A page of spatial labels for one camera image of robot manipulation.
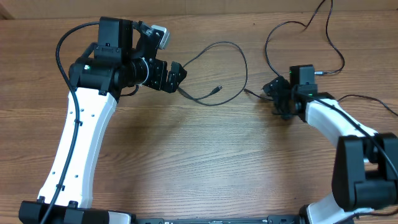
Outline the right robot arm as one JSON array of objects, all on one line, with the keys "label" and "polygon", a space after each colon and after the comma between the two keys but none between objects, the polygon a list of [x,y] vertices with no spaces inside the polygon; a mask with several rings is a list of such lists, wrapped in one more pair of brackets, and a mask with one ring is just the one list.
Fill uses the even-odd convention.
[{"label": "right robot arm", "polygon": [[331,194],[304,205],[297,215],[268,216],[268,223],[353,223],[381,217],[397,205],[397,136],[378,133],[343,110],[329,93],[318,92],[313,65],[291,66],[263,86],[282,119],[298,116],[336,148]]}]

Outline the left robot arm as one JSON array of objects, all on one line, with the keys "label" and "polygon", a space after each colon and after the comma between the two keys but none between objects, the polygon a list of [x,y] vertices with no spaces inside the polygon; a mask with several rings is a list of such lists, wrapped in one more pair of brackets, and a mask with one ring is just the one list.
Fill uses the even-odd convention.
[{"label": "left robot arm", "polygon": [[177,62],[158,60],[170,32],[142,21],[102,17],[98,40],[62,76],[68,114],[50,173],[34,202],[19,209],[22,223],[134,223],[128,212],[92,207],[93,180],[106,127],[122,90],[147,86],[173,93],[186,77]]}]

